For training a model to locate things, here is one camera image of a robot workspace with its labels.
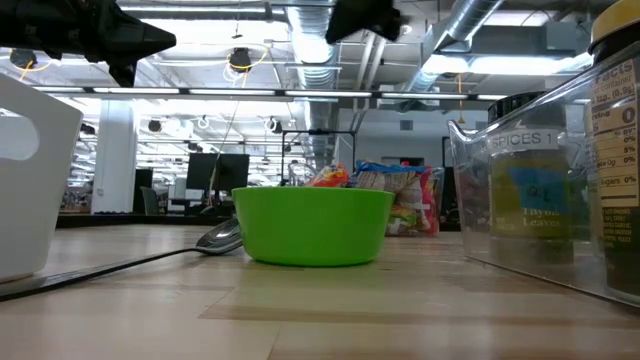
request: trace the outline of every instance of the metal spoon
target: metal spoon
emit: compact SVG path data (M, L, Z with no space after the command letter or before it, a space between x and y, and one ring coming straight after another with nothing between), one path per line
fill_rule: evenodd
M198 240L196 246L192 248L148 255L113 264L0 285L0 302L41 294L173 255L195 251L204 255L217 256L235 250L240 246L242 246L240 224L237 219L231 219L217 225L204 234L200 240Z

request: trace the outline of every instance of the chip bag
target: chip bag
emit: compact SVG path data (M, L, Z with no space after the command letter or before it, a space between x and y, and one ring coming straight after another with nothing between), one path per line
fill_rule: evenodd
M357 162L355 187L396 195L387 223L387 235L438 234L439 221L429 166L382 165Z
M349 174L344 165L325 166L316 176L309 181L307 186L316 187L343 187L349 182Z

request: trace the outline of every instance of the spoon handle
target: spoon handle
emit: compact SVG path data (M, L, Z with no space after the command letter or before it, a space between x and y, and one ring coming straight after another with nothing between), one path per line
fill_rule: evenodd
M47 291L52 291L65 286L77 284L82 281L107 275L116 271L128 269L133 266L191 251L208 254L206 251L197 248L180 249L57 275L20 280L13 283L0 285L0 302L19 299L36 294L42 294Z

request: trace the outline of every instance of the white plastic bin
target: white plastic bin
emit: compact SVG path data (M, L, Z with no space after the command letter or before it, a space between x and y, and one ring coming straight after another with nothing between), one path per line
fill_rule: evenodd
M42 270L82 113L0 75L0 282Z

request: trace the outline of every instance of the computer monitor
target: computer monitor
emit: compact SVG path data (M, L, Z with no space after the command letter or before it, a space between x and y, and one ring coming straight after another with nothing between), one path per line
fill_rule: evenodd
M222 154L216 168L216 177L211 190L230 192L247 187L249 178L249 155Z
M218 154L189 154L187 170L187 189L207 190L211 184L211 175Z
M187 188L208 190L211 184L213 169L216 177L211 190L217 192L247 187L249 177L249 155L246 154L189 154L189 168L187 170Z

